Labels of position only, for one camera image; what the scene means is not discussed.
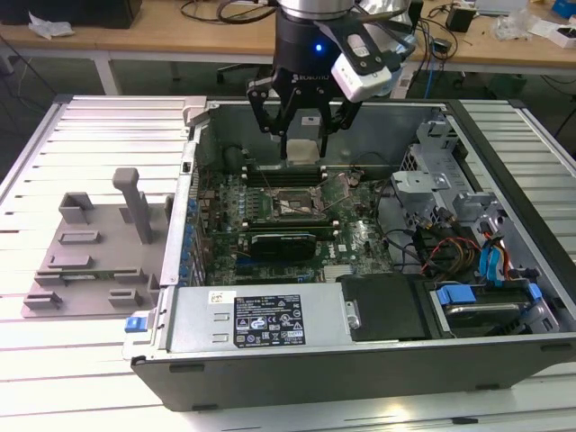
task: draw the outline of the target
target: gray 3d printed part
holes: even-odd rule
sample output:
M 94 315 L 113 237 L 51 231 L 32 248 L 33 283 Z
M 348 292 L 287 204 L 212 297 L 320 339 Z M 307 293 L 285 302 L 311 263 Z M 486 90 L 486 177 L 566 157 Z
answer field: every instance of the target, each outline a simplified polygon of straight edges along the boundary
M 148 285 L 146 286 L 146 291 L 148 291 L 148 294 L 152 299 L 152 302 L 154 304 L 158 304 L 158 297 L 160 296 L 160 284 L 158 283 L 158 279 L 153 274 L 151 274 L 150 277 L 148 278 Z
M 100 242 L 98 231 L 70 231 L 60 233 L 60 245 L 93 245 Z
M 47 266 L 49 268 L 90 268 L 92 258 L 89 255 L 54 255 L 50 258 Z
M 43 294 L 28 294 L 24 304 L 31 310 L 59 309 L 62 299 L 55 292 L 46 291 Z
M 137 307 L 142 304 L 142 298 L 135 289 L 113 288 L 108 295 L 108 302 L 115 307 Z
M 122 217 L 125 205 L 94 206 L 85 193 L 67 193 L 63 221 L 22 306 L 25 318 L 128 316 L 156 306 L 169 210 L 148 205 L 136 189 L 136 170 L 119 168 L 117 174 L 124 196 L 138 197 L 137 210 L 130 201 L 127 211 L 138 235 Z
M 92 210 L 94 206 L 88 195 L 82 193 L 66 193 L 58 210 L 62 214 L 64 221 L 69 224 L 87 224 L 85 210 Z
M 140 241 L 146 245 L 152 241 L 152 230 L 150 228 L 146 197 L 138 192 L 137 184 L 139 178 L 136 168 L 118 168 L 114 173 L 112 184 L 124 195 Z

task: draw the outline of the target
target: black cable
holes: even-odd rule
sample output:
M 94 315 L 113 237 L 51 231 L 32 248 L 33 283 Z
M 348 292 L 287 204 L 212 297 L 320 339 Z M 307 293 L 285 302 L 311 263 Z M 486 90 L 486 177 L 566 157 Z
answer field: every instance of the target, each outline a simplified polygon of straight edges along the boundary
M 368 14 L 365 16 L 361 16 L 359 18 L 361 23 L 377 23 L 382 21 L 389 21 L 396 16 L 400 16 L 408 11 L 408 6 L 404 6 L 401 9 L 391 12 L 382 12 L 382 13 L 374 13 Z
M 420 75 L 420 72 L 422 71 L 422 67 L 424 67 L 424 63 L 426 62 L 426 60 L 428 59 L 428 61 L 429 61 L 428 49 L 430 46 L 430 40 L 429 40 L 430 25 L 427 22 L 420 21 L 420 25 L 417 28 L 424 35 L 424 57 L 422 58 L 422 61 L 420 61 L 420 64 L 418 65 L 418 69 L 416 70 L 416 73 L 414 74 L 414 77 L 412 78 L 412 82 L 410 83 L 410 86 L 408 87 L 408 91 L 412 88 L 412 86 L 416 82 L 416 79 Z
M 364 15 L 369 15 L 369 13 L 360 5 L 360 4 L 356 4 L 355 8 Z M 375 22 L 375 24 L 380 27 L 388 36 L 390 36 L 391 38 L 393 38 L 395 41 L 397 41 L 402 47 L 404 47 L 407 51 L 404 53 L 404 55 L 407 57 L 410 54 L 412 54 L 412 52 L 414 52 L 414 50 L 416 49 L 416 45 L 415 44 L 411 44 L 407 41 L 405 41 L 403 38 L 401 38 L 400 36 L 398 36 L 394 31 L 390 30 L 388 27 L 386 27 L 386 24 L 384 24 L 384 22 Z
M 556 84 L 564 84 L 564 85 L 566 85 L 566 84 L 574 84 L 574 83 L 576 83 L 576 78 L 574 78 L 572 81 L 560 81 L 559 79 L 552 78 L 552 77 L 549 76 L 549 75 L 543 75 L 543 77 L 546 77 L 546 78 L 549 79 L 550 81 L 554 81 Z
M 180 6 L 180 14 L 182 14 L 186 18 L 190 18 L 191 20 L 197 21 L 199 23 L 220 24 L 220 25 L 225 24 L 225 22 L 221 22 L 218 18 L 202 18 L 201 16 L 198 16 L 197 15 L 198 5 L 199 5 L 198 1 L 199 0 L 191 0 L 189 2 L 184 3 L 182 6 Z M 186 11 L 186 8 L 190 5 L 195 6 L 194 10 L 191 13 Z M 263 8 L 266 8 L 266 6 L 253 7 L 252 9 L 248 9 L 247 11 L 244 11 L 244 12 L 234 13 L 230 18 L 250 14 L 254 11 L 257 11 L 257 10 L 260 10 Z
M 258 21 L 262 21 L 265 18 L 267 18 L 268 16 L 274 14 L 276 12 L 276 8 L 275 7 L 271 7 L 270 10 L 261 13 L 260 15 L 257 16 L 253 16 L 250 18 L 245 18 L 245 19 L 235 19 L 234 15 L 231 16 L 224 16 L 224 9 L 226 9 L 228 6 L 233 5 L 234 3 L 237 3 L 241 0 L 226 0 L 223 3 L 220 3 L 220 5 L 218 6 L 218 10 L 216 11 L 216 16 L 218 17 L 218 20 L 221 21 L 222 23 L 226 23 L 226 24 L 251 24 L 251 23 L 257 23 Z
M 368 155 L 374 155 L 377 156 L 378 158 L 380 158 L 380 160 L 388 166 L 391 166 L 392 164 L 390 163 L 390 160 L 388 160 L 386 157 L 384 157 L 384 155 L 378 151 L 365 151 L 363 153 L 360 153 L 358 156 L 354 157 L 351 161 L 350 161 L 350 166 L 351 167 L 355 167 L 358 160 L 360 160 L 361 158 L 363 158 L 364 156 L 368 156 Z
M 439 60 L 451 59 L 456 54 L 456 52 L 458 51 L 458 38 L 456 38 L 456 35 L 450 29 L 448 29 L 445 25 L 441 24 L 440 22 L 437 22 L 434 20 L 429 20 L 428 18 L 420 18 L 420 20 L 424 21 L 426 23 L 434 23 L 435 25 L 440 27 L 442 30 L 444 30 L 446 33 L 449 33 L 450 36 L 452 36 L 452 39 L 454 39 L 454 50 L 452 51 L 452 53 L 446 53 L 445 58 L 438 57 L 436 54 L 432 53 L 432 55 Z
M 566 95 L 566 96 L 570 96 L 570 97 L 576 97 L 576 94 L 564 92 L 562 89 L 560 89 L 560 88 L 556 87 L 554 84 L 550 83 L 548 81 L 548 79 L 550 79 L 550 78 L 548 78 L 546 75 L 541 75 L 540 77 L 544 80 L 545 83 L 547 83 L 556 92 L 558 92 L 562 95 Z
M 454 2 L 450 2 L 433 7 L 432 9 L 430 9 L 430 12 L 428 12 L 427 18 L 435 18 L 438 14 L 441 14 L 443 12 L 449 13 L 453 6 Z
M 34 68 L 34 66 L 31 65 L 30 62 L 26 60 L 26 58 L 22 57 L 22 55 L 20 55 L 20 53 L 16 50 L 16 48 L 13 47 L 12 44 L 5 39 L 2 33 L 0 33 L 0 39 L 6 45 L 6 47 L 8 47 L 21 61 L 24 62 L 26 66 L 28 66 L 28 68 L 34 73 L 34 75 L 38 77 L 38 79 L 52 92 L 53 95 L 58 94 L 56 90 L 54 90 L 54 88 L 50 84 L 48 84 L 48 81 L 46 81 L 44 77 L 38 73 L 38 71 Z
M 4 111 L 6 111 L 6 115 L 8 116 L 8 118 L 10 119 L 10 122 L 12 122 L 12 124 L 14 125 L 14 128 L 16 129 L 16 134 L 20 137 L 20 138 L 24 138 L 24 135 L 22 133 L 22 130 L 20 129 L 20 126 L 18 126 L 18 123 L 16 122 L 16 119 L 12 116 L 12 113 L 10 112 L 10 110 L 8 109 L 8 107 L 5 105 L 4 101 L 2 99 L 0 99 L 0 105 L 2 105 L 2 108 L 4 108 Z
M 34 101 L 33 99 L 26 97 L 26 96 L 22 96 L 22 95 L 18 95 L 18 94 L 14 94 L 12 93 L 12 89 L 10 88 L 10 85 L 6 82 L 6 78 L 4 78 L 2 75 L 0 75 L 0 79 L 2 80 L 2 83 L 4 84 L 4 87 L 6 88 L 6 91 L 8 92 L 8 94 L 10 95 L 10 97 L 17 99 L 18 102 L 20 102 L 20 104 L 24 107 L 24 108 L 28 108 L 29 110 L 31 110 L 33 113 L 37 113 L 37 114 L 41 114 L 44 115 L 46 113 L 46 111 L 48 110 L 47 108 L 44 108 L 42 105 L 40 105 L 38 102 Z M 26 104 L 33 104 L 36 105 L 37 107 L 40 108 L 41 111 L 37 111 L 35 109 L 33 109 L 32 107 L 30 107 L 29 105 Z
M 554 134 L 555 138 L 558 138 L 558 135 L 560 135 L 560 132 L 562 132 L 562 129 L 564 129 L 564 126 L 566 126 L 566 124 L 568 124 L 568 122 L 570 121 L 570 119 L 572 118 L 572 116 L 576 114 L 576 108 L 574 108 L 570 114 L 568 114 L 568 116 L 564 119 L 564 121 L 562 122 L 562 124 L 560 125 L 560 127 L 558 128 L 558 130 L 556 131 L 556 133 Z

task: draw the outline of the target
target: wooden desk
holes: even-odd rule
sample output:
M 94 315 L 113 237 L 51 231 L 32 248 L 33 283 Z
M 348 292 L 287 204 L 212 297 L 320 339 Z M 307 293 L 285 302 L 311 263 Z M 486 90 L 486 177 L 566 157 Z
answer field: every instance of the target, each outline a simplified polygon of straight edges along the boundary
M 65 57 L 91 59 L 98 70 L 104 91 L 108 95 L 120 93 L 112 60 L 137 59 L 161 61 L 196 61 L 217 63 L 272 62 L 275 44 L 275 19 L 269 17 L 250 25 L 228 26 L 195 22 L 180 14 L 176 0 L 144 0 L 139 17 L 128 30 L 75 28 L 76 35 L 44 40 L 26 26 L 3 26 L 0 32 L 18 50 L 31 57 Z M 423 16 L 446 2 L 427 0 Z M 552 0 L 544 5 L 531 4 L 531 12 L 553 20 Z M 215 16 L 215 4 L 203 4 L 200 14 Z M 446 21 L 446 14 L 436 18 Z M 491 34 L 493 18 L 479 17 L 466 34 L 458 34 L 459 49 L 446 63 L 445 70 L 535 75 L 574 75 L 576 50 L 560 49 L 539 36 L 532 40 L 498 41 Z M 431 24 L 437 37 L 450 40 L 438 26 Z M 7 47 L 0 47 L 0 56 L 11 55 Z M 407 65 L 411 73 L 422 59 L 417 49 Z

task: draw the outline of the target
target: desk leg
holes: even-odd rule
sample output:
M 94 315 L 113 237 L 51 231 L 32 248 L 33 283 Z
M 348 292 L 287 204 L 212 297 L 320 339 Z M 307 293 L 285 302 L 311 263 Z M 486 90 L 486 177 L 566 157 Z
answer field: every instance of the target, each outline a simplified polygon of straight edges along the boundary
M 14 72 L 10 59 L 6 56 L 0 56 L 0 74 L 11 75 Z
M 406 99 L 406 94 L 410 89 L 412 78 L 414 77 L 414 74 L 416 73 L 417 70 L 418 70 L 418 63 L 413 61 L 411 61 L 404 67 L 404 69 L 402 70 L 402 74 L 400 75 L 400 78 L 398 78 L 398 81 L 396 81 L 396 84 L 394 85 L 394 88 L 390 93 L 391 99 Z
M 170 75 L 172 75 L 172 81 L 180 81 L 182 77 L 180 76 L 180 71 L 178 70 L 178 62 L 170 62 Z
M 99 55 L 94 58 L 94 64 L 96 65 L 96 70 L 98 70 L 98 76 L 102 82 L 104 93 L 108 96 L 121 95 L 122 89 L 112 69 L 112 61 L 110 58 L 99 53 Z

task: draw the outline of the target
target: black plastic cover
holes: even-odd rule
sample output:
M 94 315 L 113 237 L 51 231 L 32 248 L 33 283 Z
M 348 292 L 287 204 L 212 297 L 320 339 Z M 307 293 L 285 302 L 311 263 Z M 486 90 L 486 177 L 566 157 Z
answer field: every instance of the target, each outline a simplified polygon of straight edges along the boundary
M 346 302 L 354 302 L 360 327 L 355 342 L 441 338 L 426 278 L 417 274 L 365 274 L 340 279 Z

